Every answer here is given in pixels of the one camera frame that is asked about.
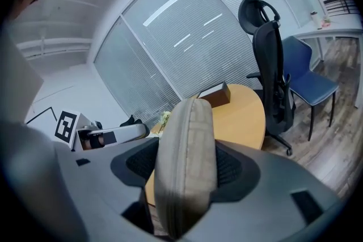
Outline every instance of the flower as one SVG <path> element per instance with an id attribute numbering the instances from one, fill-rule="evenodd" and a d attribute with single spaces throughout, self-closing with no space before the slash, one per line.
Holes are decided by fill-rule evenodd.
<path id="1" fill-rule="evenodd" d="M 165 127 L 166 123 L 168 122 L 168 119 L 170 117 L 170 112 L 169 111 L 164 111 L 162 114 L 161 114 L 161 118 L 160 118 L 160 124 L 161 124 L 161 127 Z"/>
<path id="2" fill-rule="evenodd" d="M 323 21 L 324 21 L 325 23 L 331 23 L 331 20 L 330 20 L 330 18 L 329 18 L 329 16 L 328 16 L 328 15 L 325 15 L 325 16 L 324 16 Z"/>

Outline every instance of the tissue box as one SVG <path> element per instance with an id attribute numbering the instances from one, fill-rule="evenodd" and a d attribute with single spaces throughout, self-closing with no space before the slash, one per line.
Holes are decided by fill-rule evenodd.
<path id="1" fill-rule="evenodd" d="M 197 98 L 207 100 L 214 108 L 228 104 L 231 100 L 231 92 L 226 82 L 223 82 L 200 92 Z"/>

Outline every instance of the metal chair leg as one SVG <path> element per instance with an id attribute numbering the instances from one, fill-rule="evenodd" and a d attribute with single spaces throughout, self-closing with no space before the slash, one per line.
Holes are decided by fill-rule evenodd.
<path id="1" fill-rule="evenodd" d="M 331 124 L 333 122 L 333 117 L 334 117 L 334 107 L 335 107 L 335 92 L 333 93 L 333 103 L 331 106 L 331 113 L 330 113 L 330 122 L 329 122 L 329 127 L 331 127 Z"/>
<path id="2" fill-rule="evenodd" d="M 311 120 L 310 120 L 310 131 L 309 131 L 309 139 L 311 139 L 311 135 L 313 133 L 313 127 L 314 127 L 314 117 L 315 117 L 315 106 L 311 106 Z"/>
<path id="3" fill-rule="evenodd" d="M 291 148 L 291 145 L 288 144 L 288 142 L 286 140 L 284 140 L 282 137 L 278 136 L 278 135 L 271 135 L 271 137 L 275 140 L 277 140 L 278 142 L 280 142 L 282 145 L 284 145 L 287 150 L 286 150 L 286 155 L 287 156 L 291 156 L 293 154 L 293 149 Z"/>

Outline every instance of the ceiling light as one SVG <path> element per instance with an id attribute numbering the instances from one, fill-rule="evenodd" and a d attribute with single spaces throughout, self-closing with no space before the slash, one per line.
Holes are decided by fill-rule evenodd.
<path id="1" fill-rule="evenodd" d="M 220 18 L 222 15 L 223 15 L 223 13 L 217 15 L 215 18 L 212 18 L 210 21 L 208 21 L 205 24 L 203 24 L 203 26 L 206 26 L 207 24 L 211 23 L 212 21 L 216 20 L 217 18 Z"/>
<path id="2" fill-rule="evenodd" d="M 207 33 L 204 37 L 202 37 L 202 39 L 204 39 L 205 37 L 209 36 L 212 32 L 214 32 L 214 31 L 211 31 L 211 32 Z"/>
<path id="3" fill-rule="evenodd" d="M 190 36 L 191 36 L 191 34 L 188 34 L 186 37 L 182 38 L 180 41 L 178 41 L 178 42 L 174 45 L 174 48 L 175 48 L 177 45 L 181 44 L 184 40 L 186 40 L 186 39 L 187 39 L 187 38 L 189 38 Z"/>
<path id="4" fill-rule="evenodd" d="M 168 9 L 168 7 L 170 7 L 171 5 L 173 5 L 175 2 L 177 2 L 178 0 L 169 0 L 168 2 L 166 2 L 163 6 L 161 6 L 156 12 L 154 12 L 151 17 L 149 17 L 144 23 L 143 25 L 145 27 L 147 27 L 151 22 L 153 22 L 155 20 L 155 18 L 157 18 L 161 13 L 163 13 L 165 10 Z"/>
<path id="5" fill-rule="evenodd" d="M 186 52 L 188 49 L 190 49 L 192 46 L 194 46 L 194 45 L 191 45 L 189 48 L 187 48 L 187 49 L 184 49 L 184 52 Z"/>

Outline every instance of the railing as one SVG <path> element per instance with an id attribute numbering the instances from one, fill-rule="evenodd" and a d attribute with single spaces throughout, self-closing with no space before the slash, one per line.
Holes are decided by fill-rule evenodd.
<path id="1" fill-rule="evenodd" d="M 353 0 L 325 0 L 325 7 L 329 16 L 342 14 L 360 14 Z"/>

